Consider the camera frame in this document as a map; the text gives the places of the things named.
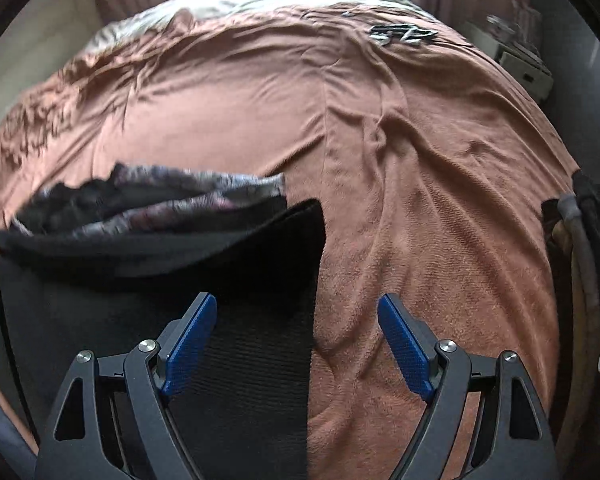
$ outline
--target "blue rubber pad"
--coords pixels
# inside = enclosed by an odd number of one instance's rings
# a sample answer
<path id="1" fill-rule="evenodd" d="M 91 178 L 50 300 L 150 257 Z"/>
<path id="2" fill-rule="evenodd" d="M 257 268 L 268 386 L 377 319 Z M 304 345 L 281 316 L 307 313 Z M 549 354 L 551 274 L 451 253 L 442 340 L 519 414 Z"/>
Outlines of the blue rubber pad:
<path id="1" fill-rule="evenodd" d="M 436 389 L 429 379 L 427 357 L 387 295 L 378 301 L 378 323 L 400 367 L 407 387 L 425 402 L 430 402 Z"/>
<path id="2" fill-rule="evenodd" d="M 175 349 L 165 362 L 165 380 L 160 389 L 163 395 L 171 397 L 185 389 L 191 373 L 198 365 L 217 318 L 216 298 L 209 294 L 198 307 Z"/>

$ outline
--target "orange blanket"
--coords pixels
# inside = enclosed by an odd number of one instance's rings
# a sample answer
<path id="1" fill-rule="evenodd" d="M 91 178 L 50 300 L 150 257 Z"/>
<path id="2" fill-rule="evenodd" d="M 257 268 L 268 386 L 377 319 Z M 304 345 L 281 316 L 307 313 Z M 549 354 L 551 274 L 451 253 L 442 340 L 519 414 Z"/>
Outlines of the orange blanket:
<path id="1" fill-rule="evenodd" d="M 440 34 L 379 46 L 367 31 L 386 21 Z M 0 226 L 41 186 L 117 161 L 283 171 L 291 203 L 321 200 L 311 478 L 388 478 L 417 425 L 423 404 L 376 321 L 387 291 L 468 351 L 517 350 L 550 405 L 558 327 L 540 204 L 576 164 L 525 91 L 444 25 L 360 6 L 203 23 L 181 12 L 77 57 L 0 126 Z"/>

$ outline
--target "wall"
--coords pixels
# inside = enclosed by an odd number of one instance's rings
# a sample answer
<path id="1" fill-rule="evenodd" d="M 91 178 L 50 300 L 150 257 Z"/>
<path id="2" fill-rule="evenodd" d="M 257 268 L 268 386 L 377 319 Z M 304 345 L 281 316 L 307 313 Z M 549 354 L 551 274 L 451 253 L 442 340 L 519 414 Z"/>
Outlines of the wall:
<path id="1" fill-rule="evenodd" d="M 95 0 L 31 0 L 0 38 L 0 120 L 23 90 L 62 68 L 102 26 Z"/>
<path id="2" fill-rule="evenodd" d="M 600 44 L 568 0 L 532 0 L 554 88 L 542 110 L 590 177 L 600 180 Z"/>

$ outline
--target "silver bolt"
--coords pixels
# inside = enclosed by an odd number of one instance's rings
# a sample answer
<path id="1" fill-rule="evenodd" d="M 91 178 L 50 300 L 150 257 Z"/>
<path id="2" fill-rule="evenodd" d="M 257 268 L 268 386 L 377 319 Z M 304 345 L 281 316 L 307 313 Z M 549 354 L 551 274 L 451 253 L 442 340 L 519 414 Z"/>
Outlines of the silver bolt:
<path id="1" fill-rule="evenodd" d="M 79 363 L 88 363 L 89 361 L 91 361 L 92 357 L 93 354 L 90 351 L 82 350 L 81 352 L 78 352 L 78 355 L 75 357 L 75 360 Z"/>
<path id="2" fill-rule="evenodd" d="M 458 345 L 455 342 L 451 341 L 451 339 L 443 339 L 440 341 L 440 348 L 443 352 L 448 352 L 449 354 L 451 354 L 451 352 L 456 351 Z"/>
<path id="3" fill-rule="evenodd" d="M 138 350 L 141 352 L 150 352 L 155 348 L 155 341 L 153 339 L 145 339 L 138 345 Z"/>

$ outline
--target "white wall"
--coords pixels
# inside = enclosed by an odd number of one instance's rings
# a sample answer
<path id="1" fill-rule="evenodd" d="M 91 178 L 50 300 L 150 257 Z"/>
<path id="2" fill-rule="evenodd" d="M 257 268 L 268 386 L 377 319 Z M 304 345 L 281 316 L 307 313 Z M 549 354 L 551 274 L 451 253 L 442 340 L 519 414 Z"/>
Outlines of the white wall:
<path id="1" fill-rule="evenodd" d="M 23 90 L 62 68 L 102 26 L 95 0 L 31 0 L 0 38 L 0 120 Z"/>

